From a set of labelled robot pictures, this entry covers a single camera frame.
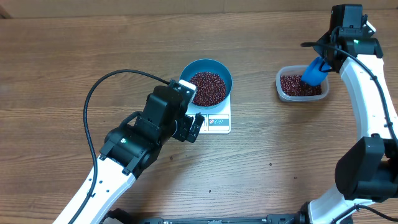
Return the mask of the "blue plastic measuring scoop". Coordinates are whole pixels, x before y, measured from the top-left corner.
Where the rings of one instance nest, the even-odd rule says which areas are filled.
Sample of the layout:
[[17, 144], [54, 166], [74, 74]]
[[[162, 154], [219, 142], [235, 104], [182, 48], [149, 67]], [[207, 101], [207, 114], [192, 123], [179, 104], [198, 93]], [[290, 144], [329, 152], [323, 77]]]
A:
[[306, 68], [301, 77], [301, 81], [310, 86], [320, 85], [330, 71], [330, 66], [324, 61], [324, 59], [317, 57]]

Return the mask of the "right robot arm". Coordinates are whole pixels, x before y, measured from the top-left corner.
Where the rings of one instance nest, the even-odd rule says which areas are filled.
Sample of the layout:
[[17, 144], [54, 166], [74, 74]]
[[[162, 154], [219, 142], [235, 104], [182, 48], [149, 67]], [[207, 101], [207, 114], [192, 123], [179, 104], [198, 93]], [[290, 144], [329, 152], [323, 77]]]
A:
[[397, 113], [375, 33], [362, 5], [340, 4], [331, 9], [329, 30], [312, 43], [318, 57], [302, 80], [315, 86], [330, 72], [340, 75], [358, 140], [338, 161], [332, 188], [302, 207], [298, 223], [351, 223], [355, 211], [397, 197]]

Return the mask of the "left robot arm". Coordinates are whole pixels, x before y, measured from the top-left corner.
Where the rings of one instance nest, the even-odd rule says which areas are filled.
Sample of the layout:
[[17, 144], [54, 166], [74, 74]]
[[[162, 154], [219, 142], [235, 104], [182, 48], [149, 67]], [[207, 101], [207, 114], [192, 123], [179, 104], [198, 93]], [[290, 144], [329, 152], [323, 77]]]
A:
[[195, 85], [180, 81], [157, 86], [142, 112], [129, 115], [105, 137], [97, 167], [55, 220], [56, 223], [100, 223], [112, 205], [154, 163], [170, 139], [195, 142], [204, 121], [187, 109]]

